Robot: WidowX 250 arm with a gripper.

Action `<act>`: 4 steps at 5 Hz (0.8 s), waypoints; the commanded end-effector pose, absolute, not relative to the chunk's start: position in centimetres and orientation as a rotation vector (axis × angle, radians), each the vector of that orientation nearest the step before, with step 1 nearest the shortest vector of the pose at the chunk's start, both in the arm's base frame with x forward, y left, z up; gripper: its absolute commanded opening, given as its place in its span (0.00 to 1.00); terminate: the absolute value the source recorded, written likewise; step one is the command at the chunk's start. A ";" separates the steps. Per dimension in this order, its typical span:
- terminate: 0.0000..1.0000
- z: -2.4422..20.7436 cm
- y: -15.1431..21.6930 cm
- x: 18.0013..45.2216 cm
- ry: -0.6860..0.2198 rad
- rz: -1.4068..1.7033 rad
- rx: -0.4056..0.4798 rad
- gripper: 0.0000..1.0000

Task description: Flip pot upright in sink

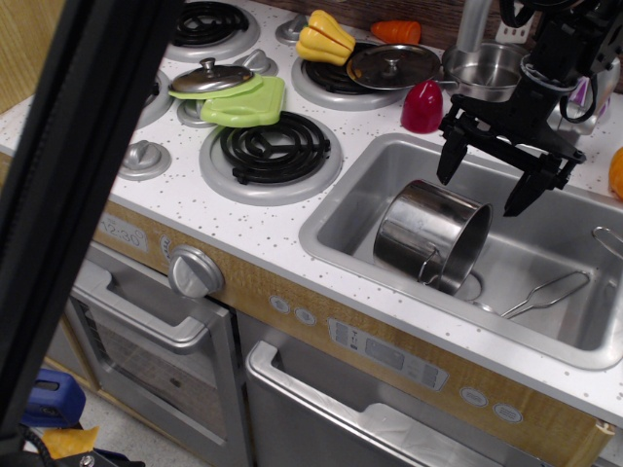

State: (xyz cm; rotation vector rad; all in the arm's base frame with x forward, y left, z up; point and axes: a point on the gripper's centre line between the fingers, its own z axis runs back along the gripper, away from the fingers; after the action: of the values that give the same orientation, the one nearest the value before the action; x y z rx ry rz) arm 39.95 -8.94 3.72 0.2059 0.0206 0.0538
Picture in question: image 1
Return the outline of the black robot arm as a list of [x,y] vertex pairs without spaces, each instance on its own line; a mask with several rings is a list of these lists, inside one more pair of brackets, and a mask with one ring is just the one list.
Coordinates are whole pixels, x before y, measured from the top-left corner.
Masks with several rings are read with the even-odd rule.
[[585,155],[548,124],[554,110],[568,116],[568,97],[582,77],[592,90],[599,73],[622,53],[619,1],[526,1],[520,11],[499,4],[511,27],[541,14],[535,45],[522,58],[520,79],[511,96],[488,102],[462,94],[439,126],[446,140],[437,177],[448,184],[473,146],[522,171],[504,206],[508,217],[521,214],[548,190],[562,189]]

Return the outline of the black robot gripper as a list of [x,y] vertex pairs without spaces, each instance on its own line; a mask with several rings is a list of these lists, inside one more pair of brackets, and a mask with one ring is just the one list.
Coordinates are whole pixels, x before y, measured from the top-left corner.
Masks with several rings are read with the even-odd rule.
[[548,119],[568,89],[546,81],[526,56],[511,97],[488,102],[463,94],[451,97],[451,109],[439,129],[443,145],[437,177],[447,185],[467,153],[476,149],[525,172],[504,205],[516,217],[546,191],[562,189],[584,154],[556,133]]

